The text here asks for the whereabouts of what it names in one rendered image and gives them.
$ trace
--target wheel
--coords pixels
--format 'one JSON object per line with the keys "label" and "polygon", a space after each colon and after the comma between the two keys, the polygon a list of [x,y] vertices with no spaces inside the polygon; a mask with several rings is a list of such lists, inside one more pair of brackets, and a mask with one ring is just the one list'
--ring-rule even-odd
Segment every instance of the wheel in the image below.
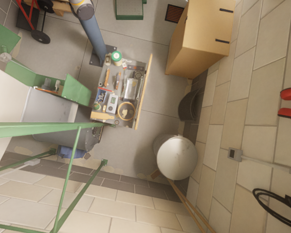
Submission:
{"label": "wheel", "polygon": [[49,36],[46,35],[42,31],[32,30],[31,31],[31,36],[33,37],[33,39],[35,39],[36,41],[39,41],[40,43],[43,43],[43,44],[49,44],[50,43]]}
{"label": "wheel", "polygon": [[38,5],[41,8],[41,10],[44,10],[48,13],[53,14],[53,2],[51,0],[38,0]]}

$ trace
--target green railing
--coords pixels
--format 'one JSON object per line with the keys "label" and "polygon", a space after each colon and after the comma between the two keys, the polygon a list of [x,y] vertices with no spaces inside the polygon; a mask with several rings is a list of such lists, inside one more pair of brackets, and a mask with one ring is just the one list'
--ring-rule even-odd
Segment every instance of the green railing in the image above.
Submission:
{"label": "green railing", "polygon": [[[107,165],[108,160],[102,159],[101,164],[98,167],[98,169],[95,171],[95,173],[89,179],[89,181],[86,183],[84,188],[80,191],[80,193],[76,196],[76,198],[73,200],[73,202],[69,205],[69,207],[67,208],[65,213],[62,215],[62,217],[59,218],[81,129],[100,127],[100,126],[105,126],[105,125],[110,125],[110,124],[107,124],[107,123],[0,123],[0,138],[12,137],[12,136],[23,136],[23,135],[30,135],[30,134],[36,134],[36,133],[51,133],[51,132],[57,132],[57,131],[78,130],[77,135],[76,135],[76,140],[75,140],[74,145],[73,145],[72,155],[71,155],[71,159],[70,159],[70,163],[69,163],[63,191],[62,191],[62,196],[61,196],[58,210],[57,210],[57,214],[56,214],[54,227],[50,231],[50,233],[57,233],[60,230],[60,228],[62,227],[64,222],[67,220],[67,218],[71,214],[74,207],[78,204],[79,200],[84,195],[85,191],[87,190],[89,185],[92,183],[92,181],[94,180],[96,175],[99,173],[101,168],[103,166]],[[5,170],[7,168],[10,168],[12,166],[22,164],[26,161],[29,161],[29,160],[32,160],[35,158],[39,158],[39,157],[46,155],[46,154],[54,154],[55,152],[56,152],[55,149],[50,149],[48,152],[30,157],[27,159],[23,159],[21,161],[18,161],[16,163],[13,163],[10,165],[0,167],[0,171]],[[20,228],[20,227],[6,226],[3,224],[0,224],[0,228],[12,230],[12,231],[17,231],[17,232],[24,232],[24,233],[43,233],[40,231],[29,230],[29,229]]]}

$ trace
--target wooden cabinet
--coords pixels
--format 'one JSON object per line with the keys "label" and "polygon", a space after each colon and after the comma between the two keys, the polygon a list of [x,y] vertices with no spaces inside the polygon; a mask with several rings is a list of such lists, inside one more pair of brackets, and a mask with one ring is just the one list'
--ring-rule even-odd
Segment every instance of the wooden cabinet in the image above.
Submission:
{"label": "wooden cabinet", "polygon": [[169,44],[165,74],[194,79],[228,56],[234,0],[189,0]]}

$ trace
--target cylindrical container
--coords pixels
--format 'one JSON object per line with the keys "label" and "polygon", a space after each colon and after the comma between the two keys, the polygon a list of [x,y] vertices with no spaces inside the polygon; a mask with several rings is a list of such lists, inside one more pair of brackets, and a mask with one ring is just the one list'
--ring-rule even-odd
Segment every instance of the cylindrical container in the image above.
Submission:
{"label": "cylindrical container", "polygon": [[160,172],[171,180],[189,177],[197,165],[195,145],[182,136],[162,134],[153,142]]}
{"label": "cylindrical container", "polygon": [[114,51],[112,53],[111,58],[112,58],[113,63],[117,67],[119,67],[120,65],[122,65],[122,63],[123,63],[123,61],[122,61],[122,54],[119,51]]}

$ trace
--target multimeter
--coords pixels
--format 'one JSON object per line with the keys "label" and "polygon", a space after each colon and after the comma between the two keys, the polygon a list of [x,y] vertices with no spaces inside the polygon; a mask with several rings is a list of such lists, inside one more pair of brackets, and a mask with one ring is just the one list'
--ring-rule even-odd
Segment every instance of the multimeter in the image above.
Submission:
{"label": "multimeter", "polygon": [[107,102],[107,113],[113,113],[115,114],[116,112],[116,107],[117,107],[117,101],[118,101],[118,96],[116,95],[109,95],[109,99]]}

